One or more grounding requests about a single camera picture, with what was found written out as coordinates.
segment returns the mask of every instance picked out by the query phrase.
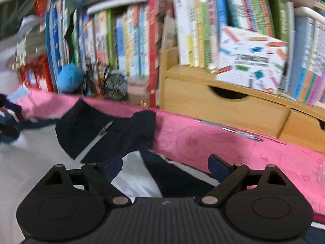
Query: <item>white card with pencil illustrations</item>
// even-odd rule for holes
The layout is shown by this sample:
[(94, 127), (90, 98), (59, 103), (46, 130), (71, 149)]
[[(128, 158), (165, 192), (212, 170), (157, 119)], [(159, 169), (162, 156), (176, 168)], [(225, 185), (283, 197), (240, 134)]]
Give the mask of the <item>white card with pencil illustrations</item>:
[(287, 59), (279, 39), (235, 27), (224, 27), (216, 80), (270, 94), (277, 93)]

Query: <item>round screw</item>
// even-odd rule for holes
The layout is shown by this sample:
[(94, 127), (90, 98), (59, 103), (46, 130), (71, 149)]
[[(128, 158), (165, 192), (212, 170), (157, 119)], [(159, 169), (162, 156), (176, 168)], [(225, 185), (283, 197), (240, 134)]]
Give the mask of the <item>round screw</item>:
[(125, 205), (129, 202), (129, 199), (127, 199), (124, 196), (118, 196), (113, 198), (113, 203), (116, 205)]
[(218, 199), (214, 196), (205, 196), (202, 198), (202, 202), (206, 205), (214, 205), (218, 202)]

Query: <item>ribbed black surface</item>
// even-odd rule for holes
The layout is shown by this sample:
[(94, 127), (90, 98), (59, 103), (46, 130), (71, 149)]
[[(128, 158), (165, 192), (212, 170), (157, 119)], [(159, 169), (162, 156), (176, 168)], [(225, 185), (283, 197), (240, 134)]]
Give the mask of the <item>ribbed black surface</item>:
[[(32, 239), (24, 241), (24, 244), (41, 243), (43, 242)], [(224, 221), (220, 211), (198, 206), (191, 198), (139, 198), (128, 208), (115, 209), (102, 227), (93, 234), (69, 242), (69, 244), (124, 243), (257, 244), (271, 242), (259, 242), (243, 237)], [(307, 244), (303, 239), (283, 243)]]

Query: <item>red book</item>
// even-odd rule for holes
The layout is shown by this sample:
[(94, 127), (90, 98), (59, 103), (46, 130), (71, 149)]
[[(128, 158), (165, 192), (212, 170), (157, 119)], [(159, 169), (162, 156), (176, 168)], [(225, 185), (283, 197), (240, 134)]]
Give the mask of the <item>red book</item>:
[(149, 0), (149, 95), (150, 107), (159, 105), (158, 100), (158, 79), (159, 79), (159, 51), (161, 47), (161, 37), (164, 25), (164, 18), (173, 13), (173, 3), (167, 0)]
[(251, 18), (251, 11), (249, 11), (247, 1), (243, 0), (243, 2), (244, 2), (244, 5), (245, 5), (246, 14), (247, 14), (248, 19), (249, 19), (249, 21), (248, 21), (248, 26), (249, 26), (248, 30), (250, 30), (252, 32), (255, 32), (254, 26), (253, 26), (253, 20)]
[(265, 0), (260, 0), (260, 4), (261, 4), (261, 8), (262, 8), (262, 14), (264, 17), (266, 31), (268, 33), (268, 36), (272, 37), (272, 29), (271, 29), (271, 24), (270, 24), (269, 12), (268, 12), (268, 8), (266, 7)]

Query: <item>zipper pull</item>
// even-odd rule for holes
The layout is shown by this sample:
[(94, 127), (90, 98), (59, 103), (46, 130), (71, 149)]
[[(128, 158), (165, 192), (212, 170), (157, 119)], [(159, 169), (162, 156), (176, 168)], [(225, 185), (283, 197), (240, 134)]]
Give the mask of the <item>zipper pull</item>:
[(113, 124), (113, 121), (108, 122), (102, 130), (98, 133), (99, 136), (103, 136), (107, 133), (107, 129)]

